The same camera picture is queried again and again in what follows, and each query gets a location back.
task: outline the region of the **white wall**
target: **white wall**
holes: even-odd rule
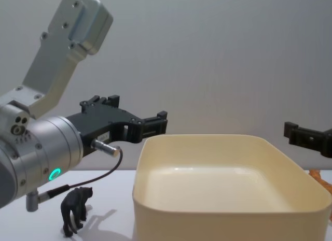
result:
[[[108,37],[48,116],[119,94],[139,117],[167,110],[170,134],[258,135],[305,168],[332,168],[283,137],[285,121],[332,127],[332,0],[101,1],[114,16]],[[23,80],[59,2],[0,0],[0,94]],[[122,168],[135,167],[141,146],[123,146]],[[113,164],[99,153],[78,168]]]

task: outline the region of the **orange object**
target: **orange object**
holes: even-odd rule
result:
[[[320,170],[309,170],[309,175],[311,175],[319,184],[321,184],[327,191],[329,191],[330,194],[332,194],[332,185],[321,178]]]

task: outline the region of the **black bracket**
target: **black bracket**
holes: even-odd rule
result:
[[[321,132],[285,122],[284,136],[289,138],[291,145],[319,151],[322,156],[332,158],[332,129]]]
[[[93,139],[109,133],[104,143],[128,141],[140,143],[143,138],[165,134],[167,112],[161,111],[155,117],[139,118],[119,108],[120,96],[108,98],[94,96],[80,102],[81,113],[67,117],[81,134],[84,156],[92,153]]]

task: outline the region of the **black cable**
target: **black cable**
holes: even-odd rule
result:
[[[51,198],[53,198],[53,197],[55,197],[55,196],[57,196],[57,195],[59,195],[59,194],[65,192],[65,191],[68,191],[68,190],[71,189],[71,188],[76,188],[76,187],[79,187],[79,186],[83,186],[83,185],[85,185],[85,184],[95,182],[95,181],[97,181],[97,180],[100,180],[100,179],[102,179],[102,178],[104,178],[104,177],[110,175],[111,173],[113,173],[113,172],[114,172],[114,171],[120,166],[120,164],[121,164],[121,162],[122,162],[122,158],[123,158],[123,151],[122,151],[122,149],[119,148],[119,152],[120,152],[119,161],[118,161],[117,164],[116,164],[116,165],[115,165],[110,171],[108,171],[106,174],[103,174],[103,175],[101,175],[101,176],[99,176],[99,177],[96,177],[96,178],[94,178],[94,179],[86,180],[86,181],[83,181],[83,182],[80,182],[80,183],[77,183],[77,184],[74,184],[74,185],[71,185],[71,186],[69,186],[69,185],[63,185],[63,186],[61,186],[61,187],[54,188],[54,189],[52,189],[52,190],[48,190],[48,191],[45,192],[45,193],[47,193],[48,196],[49,196],[49,199],[51,199]]]

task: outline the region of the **cream plastic bin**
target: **cream plastic bin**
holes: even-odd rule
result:
[[[133,189],[137,241],[324,241],[331,195],[264,139],[148,139]]]

